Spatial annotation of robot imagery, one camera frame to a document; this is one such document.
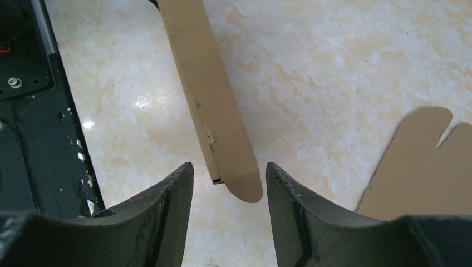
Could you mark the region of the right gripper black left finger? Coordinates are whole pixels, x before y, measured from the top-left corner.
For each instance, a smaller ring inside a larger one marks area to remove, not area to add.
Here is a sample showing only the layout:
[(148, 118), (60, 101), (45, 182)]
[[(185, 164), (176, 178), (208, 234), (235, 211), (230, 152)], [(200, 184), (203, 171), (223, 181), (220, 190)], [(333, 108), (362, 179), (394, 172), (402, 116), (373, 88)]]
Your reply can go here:
[(193, 197), (186, 162), (92, 217), (1, 213), (2, 266), (181, 266)]

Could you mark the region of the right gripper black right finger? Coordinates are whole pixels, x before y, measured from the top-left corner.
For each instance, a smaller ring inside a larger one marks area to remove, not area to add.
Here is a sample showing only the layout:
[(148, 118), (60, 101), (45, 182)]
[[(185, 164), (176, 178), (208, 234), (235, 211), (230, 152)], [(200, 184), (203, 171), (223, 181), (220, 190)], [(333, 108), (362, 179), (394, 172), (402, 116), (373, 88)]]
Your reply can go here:
[(470, 216), (382, 221), (341, 207), (269, 162), (266, 182), (279, 266), (470, 266)]

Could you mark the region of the brown cardboard box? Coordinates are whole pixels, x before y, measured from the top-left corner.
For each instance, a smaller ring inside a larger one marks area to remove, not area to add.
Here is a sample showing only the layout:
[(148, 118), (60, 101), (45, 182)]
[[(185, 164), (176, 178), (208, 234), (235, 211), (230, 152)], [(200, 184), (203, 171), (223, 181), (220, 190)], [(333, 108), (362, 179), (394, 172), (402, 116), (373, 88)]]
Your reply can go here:
[(206, 167), (214, 184), (259, 202), (257, 159), (202, 1), (157, 1)]

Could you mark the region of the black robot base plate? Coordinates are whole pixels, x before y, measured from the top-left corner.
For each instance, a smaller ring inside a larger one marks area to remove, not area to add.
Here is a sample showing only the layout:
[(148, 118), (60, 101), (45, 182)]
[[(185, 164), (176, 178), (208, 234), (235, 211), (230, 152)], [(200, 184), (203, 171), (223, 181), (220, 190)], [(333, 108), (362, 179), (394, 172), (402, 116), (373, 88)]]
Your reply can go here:
[(44, 1), (1, 2), (1, 211), (105, 208)]

